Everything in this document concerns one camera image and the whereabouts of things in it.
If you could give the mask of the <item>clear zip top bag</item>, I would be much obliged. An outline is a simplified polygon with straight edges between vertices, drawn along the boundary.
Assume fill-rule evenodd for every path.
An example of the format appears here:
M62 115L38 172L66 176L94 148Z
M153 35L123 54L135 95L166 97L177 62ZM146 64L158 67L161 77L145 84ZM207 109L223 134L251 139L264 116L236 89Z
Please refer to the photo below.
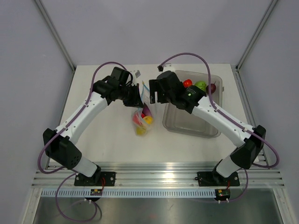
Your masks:
M150 88L142 81L141 100L143 108L137 108L132 115L137 136L145 136L154 126L157 108L155 104L150 103Z

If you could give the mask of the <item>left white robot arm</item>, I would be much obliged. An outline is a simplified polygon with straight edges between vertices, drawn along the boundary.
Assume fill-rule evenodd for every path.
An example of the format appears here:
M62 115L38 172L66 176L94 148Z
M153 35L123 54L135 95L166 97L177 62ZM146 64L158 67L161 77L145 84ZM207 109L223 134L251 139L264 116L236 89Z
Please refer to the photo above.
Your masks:
M43 133L45 154L62 167L82 175L91 186L101 181L101 168L85 158L76 143L94 118L116 100L121 100L126 107L143 107L133 75L119 67L114 67L111 75L102 80L93 80L82 105L62 125Z

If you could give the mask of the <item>green toy fruit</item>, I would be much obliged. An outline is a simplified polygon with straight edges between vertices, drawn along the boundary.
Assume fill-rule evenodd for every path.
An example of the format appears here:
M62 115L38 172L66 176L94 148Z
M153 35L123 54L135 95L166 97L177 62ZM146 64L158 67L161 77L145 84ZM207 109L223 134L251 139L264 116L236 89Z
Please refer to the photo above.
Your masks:
M205 81L197 81L194 85L199 89L201 89L202 91L206 92L207 84Z

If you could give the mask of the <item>purple toy eggplant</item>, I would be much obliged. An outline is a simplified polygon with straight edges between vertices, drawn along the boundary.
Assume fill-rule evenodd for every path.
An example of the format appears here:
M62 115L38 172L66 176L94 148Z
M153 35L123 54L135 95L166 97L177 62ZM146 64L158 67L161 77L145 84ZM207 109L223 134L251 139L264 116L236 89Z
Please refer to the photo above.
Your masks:
M151 111L146 103L143 104L142 114L145 116L152 116Z

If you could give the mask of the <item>orange toy fruit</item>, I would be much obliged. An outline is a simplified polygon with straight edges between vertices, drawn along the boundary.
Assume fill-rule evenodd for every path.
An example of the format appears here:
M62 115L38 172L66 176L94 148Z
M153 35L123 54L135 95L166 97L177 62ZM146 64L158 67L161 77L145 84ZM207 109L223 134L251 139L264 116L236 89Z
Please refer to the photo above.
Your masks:
M153 123L153 118L151 116L145 116L145 117L143 117L143 120L148 125L151 125Z

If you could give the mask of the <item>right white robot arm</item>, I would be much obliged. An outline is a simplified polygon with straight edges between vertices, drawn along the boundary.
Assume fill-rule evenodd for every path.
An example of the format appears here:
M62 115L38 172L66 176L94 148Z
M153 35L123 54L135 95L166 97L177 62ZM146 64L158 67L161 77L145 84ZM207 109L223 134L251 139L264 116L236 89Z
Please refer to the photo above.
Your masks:
M184 87L175 72L166 71L149 81L150 102L170 103L199 117L228 137L235 150L220 160L212 171L198 172L199 186L239 186L237 171L249 169L263 148L266 130L242 123L222 110L195 85Z

